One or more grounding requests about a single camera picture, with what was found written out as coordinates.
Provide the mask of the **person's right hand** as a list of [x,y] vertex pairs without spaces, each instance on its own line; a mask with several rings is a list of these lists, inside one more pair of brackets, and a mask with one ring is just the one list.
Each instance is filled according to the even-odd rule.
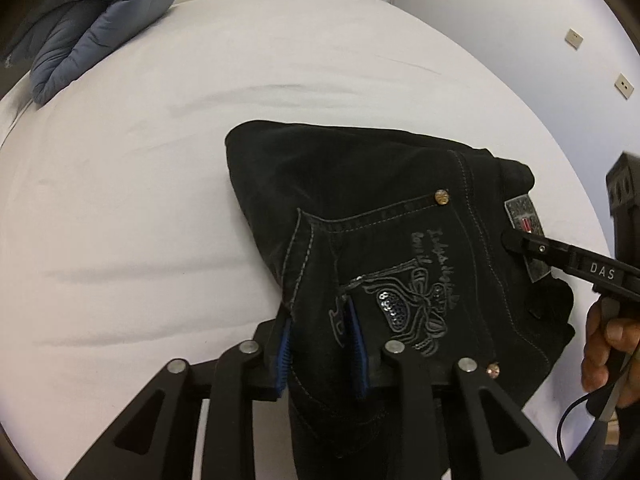
[[620,390],[617,406],[629,408],[639,401],[640,325],[633,318],[611,318],[603,321],[604,307],[610,302],[601,297],[589,309],[586,321],[586,343],[582,359],[582,388],[591,392],[608,381],[606,362],[613,350],[631,356],[626,382]]

